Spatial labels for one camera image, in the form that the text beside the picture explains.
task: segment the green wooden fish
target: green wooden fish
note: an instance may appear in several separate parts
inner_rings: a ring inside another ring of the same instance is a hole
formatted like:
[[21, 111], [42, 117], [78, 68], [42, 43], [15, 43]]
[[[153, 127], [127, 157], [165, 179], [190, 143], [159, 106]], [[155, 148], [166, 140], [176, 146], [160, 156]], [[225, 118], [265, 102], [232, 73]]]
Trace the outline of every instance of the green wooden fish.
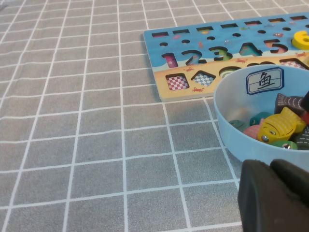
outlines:
[[258, 113], [257, 115], [253, 116], [253, 117], [250, 119], [249, 125], [250, 125], [250, 126], [259, 125], [262, 118], [263, 118], [263, 119], [266, 119], [267, 117], [269, 117], [269, 116], [271, 116], [271, 115], [272, 115], [272, 114], [269, 113], [269, 112], [260, 112], [260, 113]]
[[291, 150], [298, 150], [298, 146], [296, 143], [292, 141], [275, 141], [271, 143], [270, 145], [277, 146], [277, 147], [282, 147], [284, 149], [291, 149]]
[[241, 120], [232, 120], [232, 121], [229, 121], [229, 123], [241, 132], [243, 132], [245, 129], [249, 127], [247, 123]]

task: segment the light blue bowl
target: light blue bowl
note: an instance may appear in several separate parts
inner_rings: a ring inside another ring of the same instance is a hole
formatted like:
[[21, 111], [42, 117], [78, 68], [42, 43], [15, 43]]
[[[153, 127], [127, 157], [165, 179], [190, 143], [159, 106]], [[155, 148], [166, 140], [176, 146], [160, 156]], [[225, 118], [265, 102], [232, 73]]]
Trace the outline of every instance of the light blue bowl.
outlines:
[[214, 93], [219, 131], [225, 146], [240, 161], [255, 159], [269, 165], [274, 159], [284, 159], [309, 171], [309, 151], [264, 144], [229, 123], [233, 119], [249, 123], [250, 118], [261, 111], [274, 113], [278, 93], [304, 96], [308, 91], [309, 71], [300, 68], [256, 65], [231, 73]]

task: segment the black plastic part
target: black plastic part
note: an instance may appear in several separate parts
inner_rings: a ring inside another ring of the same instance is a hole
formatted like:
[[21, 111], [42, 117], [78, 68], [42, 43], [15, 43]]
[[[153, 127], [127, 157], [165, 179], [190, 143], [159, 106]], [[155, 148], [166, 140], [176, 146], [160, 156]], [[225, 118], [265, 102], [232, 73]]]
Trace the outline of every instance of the black plastic part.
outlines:
[[309, 91], [308, 93], [304, 96], [303, 100], [300, 102], [300, 106], [309, 112]]
[[303, 201], [308, 194], [307, 175], [282, 160], [274, 160], [271, 167], [245, 160], [238, 194], [243, 231], [308, 232], [309, 208]]

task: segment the wooden puzzle board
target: wooden puzzle board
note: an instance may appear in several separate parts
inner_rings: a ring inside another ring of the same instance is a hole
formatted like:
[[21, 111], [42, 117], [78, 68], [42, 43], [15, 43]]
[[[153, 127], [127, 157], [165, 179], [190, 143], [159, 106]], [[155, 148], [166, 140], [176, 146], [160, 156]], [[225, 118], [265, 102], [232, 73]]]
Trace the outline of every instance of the wooden puzzle board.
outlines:
[[258, 64], [309, 70], [308, 51], [292, 45], [309, 28], [309, 12], [144, 32], [163, 102], [212, 96], [222, 78]]

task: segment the checkered pattern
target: checkered pattern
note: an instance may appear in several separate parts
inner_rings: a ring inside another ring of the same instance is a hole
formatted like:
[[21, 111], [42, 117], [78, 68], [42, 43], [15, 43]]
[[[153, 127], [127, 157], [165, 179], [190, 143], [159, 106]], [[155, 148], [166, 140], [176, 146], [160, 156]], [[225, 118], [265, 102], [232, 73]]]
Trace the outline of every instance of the checkered pattern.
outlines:
[[189, 88], [186, 78], [182, 76], [173, 76], [166, 78], [170, 90], [180, 90]]
[[284, 65], [284, 66], [290, 66], [290, 67], [305, 69], [301, 64], [297, 63], [296, 61], [285, 61], [285, 62], [281, 62], [280, 64]]
[[214, 78], [203, 73], [199, 73], [193, 80], [200, 85], [209, 86], [213, 82]]
[[242, 231], [213, 99], [162, 103], [141, 35], [308, 0], [0, 4], [2, 232]]

